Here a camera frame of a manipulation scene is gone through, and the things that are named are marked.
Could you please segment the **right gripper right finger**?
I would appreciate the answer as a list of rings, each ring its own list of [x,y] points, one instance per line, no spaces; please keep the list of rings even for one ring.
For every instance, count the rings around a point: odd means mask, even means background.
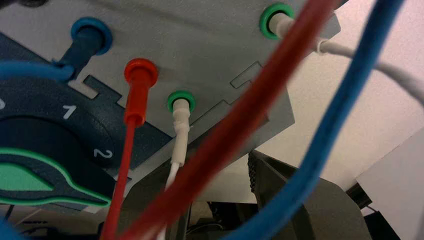
[[[248,154],[250,188],[262,209],[297,168],[257,150]],[[370,240],[358,205],[336,184],[320,179],[274,240]]]

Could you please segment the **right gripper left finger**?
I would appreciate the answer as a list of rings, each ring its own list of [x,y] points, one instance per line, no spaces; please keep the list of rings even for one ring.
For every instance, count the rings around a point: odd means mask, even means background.
[[[120,212],[120,232],[123,233],[137,220],[145,208],[163,191],[170,172],[170,160],[165,161],[139,182],[137,182],[123,201]],[[167,227],[167,240],[185,240],[191,214],[189,207],[174,224]]]

